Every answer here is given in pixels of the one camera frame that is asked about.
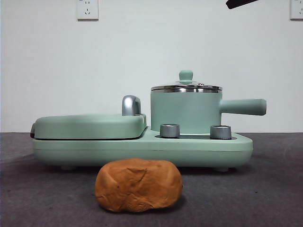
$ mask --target black object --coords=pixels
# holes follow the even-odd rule
[[[226,5],[229,9],[233,9],[239,6],[243,6],[245,4],[254,2],[254,1],[258,1],[258,0],[228,0],[226,2]]]

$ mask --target electrical outlet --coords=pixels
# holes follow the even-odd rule
[[[98,20],[99,19],[99,0],[77,0],[78,1],[78,20]]]
[[[303,19],[303,0],[290,0],[290,19]]]

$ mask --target silver handle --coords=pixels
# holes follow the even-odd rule
[[[136,96],[124,96],[122,100],[122,116],[141,114],[141,101]]]

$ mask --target gray surface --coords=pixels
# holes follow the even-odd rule
[[[228,173],[181,168],[175,207],[115,214],[94,198],[99,168],[64,172],[31,154],[29,133],[1,134],[1,226],[303,226],[303,133],[243,134],[250,162]]]

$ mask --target pot lid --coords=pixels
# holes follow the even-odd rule
[[[205,85],[203,83],[193,81],[194,73],[191,70],[182,70],[179,73],[179,80],[173,84],[161,85],[152,87],[154,90],[163,90],[163,89],[179,89],[179,88],[194,88],[194,89],[207,89],[207,90],[217,90],[222,91],[222,87]]]

